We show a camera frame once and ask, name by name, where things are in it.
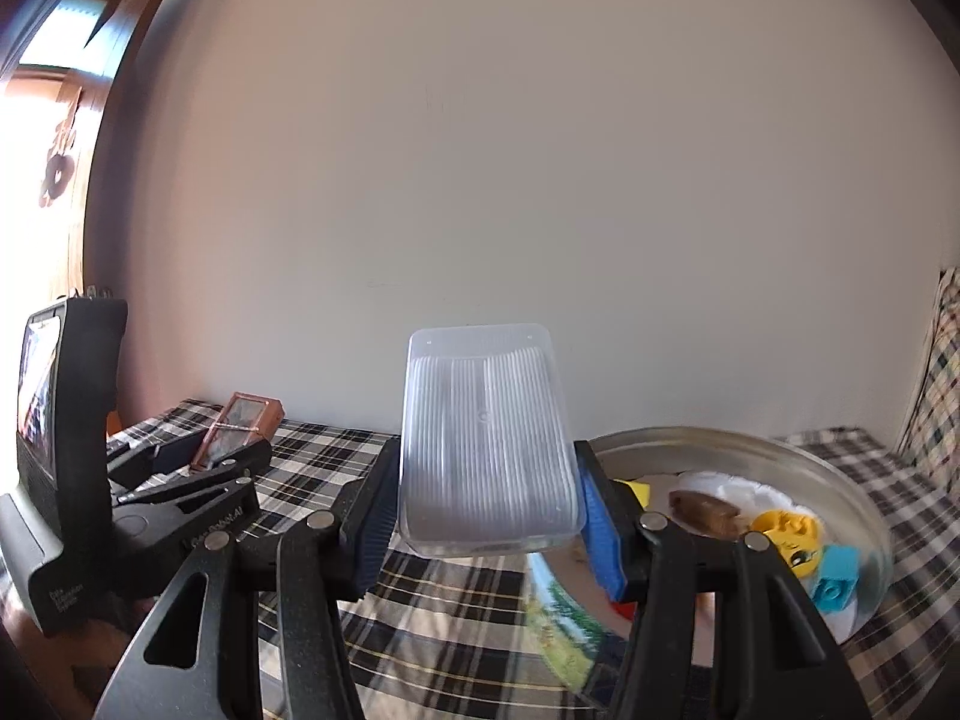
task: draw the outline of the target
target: checkered fabric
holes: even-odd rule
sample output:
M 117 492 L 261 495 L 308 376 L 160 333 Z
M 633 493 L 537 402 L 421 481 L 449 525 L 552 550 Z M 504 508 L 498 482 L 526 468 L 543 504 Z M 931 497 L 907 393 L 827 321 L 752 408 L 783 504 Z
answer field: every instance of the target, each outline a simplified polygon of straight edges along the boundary
M 157 442 L 210 423 L 219 408 L 185 401 L 118 440 Z M 284 420 L 272 468 L 256 480 L 263 514 L 249 536 L 277 533 L 332 503 L 364 474 L 388 436 Z M 858 429 L 790 437 L 844 471 L 877 503 L 893 534 L 895 580 L 880 611 L 844 651 L 872 714 L 904 720 L 960 637 L 960 511 L 947 495 Z M 424 560 L 394 539 L 379 581 L 342 604 L 352 675 L 371 720 L 602 716 L 563 688 L 524 624 L 526 560 Z M 277 599 L 260 600 L 264 716 L 282 716 Z M 622 647 L 622 641 L 609 645 Z M 601 647 L 606 651 L 607 645 Z M 608 665 L 595 664 L 598 674 Z M 594 696 L 601 691 L 589 690 Z
M 960 502 L 960 269 L 940 277 L 925 347 L 923 377 L 898 452 Z

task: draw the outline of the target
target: metal screw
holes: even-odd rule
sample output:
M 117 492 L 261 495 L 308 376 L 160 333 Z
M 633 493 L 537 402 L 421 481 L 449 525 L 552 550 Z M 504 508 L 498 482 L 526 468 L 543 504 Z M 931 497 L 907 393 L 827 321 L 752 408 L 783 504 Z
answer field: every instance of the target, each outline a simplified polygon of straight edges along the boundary
M 306 526 L 311 531 L 325 531 L 327 528 L 332 527 L 336 521 L 336 517 L 333 517 L 333 512 L 328 512 L 324 509 L 321 512 L 313 512 L 313 514 L 310 514 L 310 517 L 306 518 Z
M 640 514 L 640 527 L 645 531 L 662 531 L 666 527 L 666 517 L 660 512 Z
M 754 552 L 763 552 L 770 546 L 770 539 L 766 538 L 763 533 L 750 531 L 746 536 L 743 536 L 743 543 L 747 545 L 747 549 L 752 549 Z
M 216 552 L 217 550 L 223 549 L 224 546 L 227 546 L 230 543 L 230 534 L 227 531 L 214 531 L 213 533 L 208 533 L 206 538 L 203 540 L 203 546 L 208 548 L 210 552 Z

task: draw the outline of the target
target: wall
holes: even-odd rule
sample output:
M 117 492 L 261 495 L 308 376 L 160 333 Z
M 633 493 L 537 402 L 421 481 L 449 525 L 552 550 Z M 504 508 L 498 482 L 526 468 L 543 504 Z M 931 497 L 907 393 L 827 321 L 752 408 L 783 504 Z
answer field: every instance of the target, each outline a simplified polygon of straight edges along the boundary
M 906 0 L 169 0 L 138 71 L 94 274 L 128 419 L 395 430 L 410 333 L 531 320 L 578 437 L 889 442 L 960 253 L 960 80 Z

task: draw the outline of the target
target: plaid tablecloth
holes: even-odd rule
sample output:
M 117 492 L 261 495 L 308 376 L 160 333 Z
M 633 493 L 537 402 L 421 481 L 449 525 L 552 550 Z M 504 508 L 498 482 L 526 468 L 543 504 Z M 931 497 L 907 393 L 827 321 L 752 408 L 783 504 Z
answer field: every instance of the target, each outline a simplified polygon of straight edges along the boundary
M 168 439 L 210 423 L 219 408 L 184 401 L 120 439 Z M 248 536 L 277 533 L 328 507 L 363 476 L 389 436 L 284 420 L 272 468 L 256 480 L 263 514 Z M 906 718 L 960 638 L 960 511 L 866 432 L 837 428 L 790 437 L 861 485 L 893 534 L 894 584 L 844 651 L 874 717 Z M 587 720 L 600 714 L 564 689 L 524 624 L 526 560 L 424 560 L 395 537 L 379 581 L 342 604 L 352 675 L 371 720 L 483 718 Z M 264 715 L 282 716 L 277 599 L 260 601 Z

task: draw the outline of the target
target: transparent plastic container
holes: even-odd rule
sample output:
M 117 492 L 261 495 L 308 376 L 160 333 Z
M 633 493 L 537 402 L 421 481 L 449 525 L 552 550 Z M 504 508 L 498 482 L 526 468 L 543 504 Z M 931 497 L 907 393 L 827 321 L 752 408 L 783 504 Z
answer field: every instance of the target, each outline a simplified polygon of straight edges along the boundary
M 410 338 L 400 533 L 424 557 L 533 552 L 584 525 L 550 334 L 539 324 Z

